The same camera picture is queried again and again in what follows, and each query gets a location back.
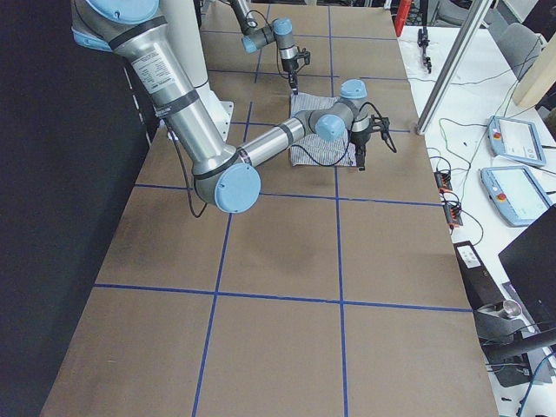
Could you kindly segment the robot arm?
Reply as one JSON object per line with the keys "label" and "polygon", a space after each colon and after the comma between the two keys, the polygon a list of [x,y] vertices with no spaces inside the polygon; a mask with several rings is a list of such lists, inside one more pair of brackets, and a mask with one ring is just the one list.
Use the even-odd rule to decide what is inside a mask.
{"label": "robot arm", "polygon": [[356,161],[364,163],[372,125],[367,90],[344,82],[328,109],[302,110],[267,133],[235,147],[208,109],[209,88],[196,7],[191,1],[73,1],[72,31],[83,47],[125,58],[149,94],[158,118],[176,134],[192,160],[197,195],[227,213],[250,209],[261,179],[256,166],[310,134],[334,141],[347,133]]}
{"label": "robot arm", "polygon": [[288,84],[294,95],[299,93],[298,73],[310,64],[310,52],[300,48],[294,39],[293,25],[289,18],[277,18],[271,23],[259,26],[254,18],[256,10],[251,10],[246,1],[228,2],[240,25],[242,45],[247,53],[254,53],[263,47],[276,44],[277,56],[282,69],[287,73]]}

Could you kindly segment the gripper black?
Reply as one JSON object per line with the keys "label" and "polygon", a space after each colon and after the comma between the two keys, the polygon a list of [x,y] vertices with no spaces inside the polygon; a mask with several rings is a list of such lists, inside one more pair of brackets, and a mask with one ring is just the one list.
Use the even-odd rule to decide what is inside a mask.
{"label": "gripper black", "polygon": [[352,130],[349,135],[349,141],[355,146],[355,163],[358,170],[365,170],[366,164],[366,145],[370,140],[370,132],[365,129],[362,131]]}
{"label": "gripper black", "polygon": [[299,69],[299,62],[296,57],[282,58],[282,69],[288,73],[288,84],[294,95],[299,94],[298,78],[296,72]]}

